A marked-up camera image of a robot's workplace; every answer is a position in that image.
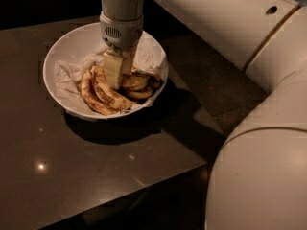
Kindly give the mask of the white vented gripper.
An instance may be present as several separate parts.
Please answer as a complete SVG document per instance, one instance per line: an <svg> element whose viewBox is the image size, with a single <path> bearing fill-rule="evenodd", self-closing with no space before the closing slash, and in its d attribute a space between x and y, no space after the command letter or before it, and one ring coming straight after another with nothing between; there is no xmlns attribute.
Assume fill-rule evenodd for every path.
<svg viewBox="0 0 307 230"><path fill-rule="evenodd" d="M121 21L100 15L101 37L108 47L122 50L122 56L112 50L103 53L103 68L110 88L118 90L122 73L129 74L143 33L143 16L132 21Z"/></svg>

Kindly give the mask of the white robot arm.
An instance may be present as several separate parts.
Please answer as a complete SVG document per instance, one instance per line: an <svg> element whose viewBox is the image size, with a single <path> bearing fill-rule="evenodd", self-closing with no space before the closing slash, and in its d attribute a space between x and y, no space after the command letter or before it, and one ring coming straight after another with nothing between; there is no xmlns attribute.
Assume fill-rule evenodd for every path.
<svg viewBox="0 0 307 230"><path fill-rule="evenodd" d="M307 11L295 0L154 0L250 83L250 112L225 140L208 184L205 230L307 230ZM102 0L101 23L136 42L142 0Z"/></svg>

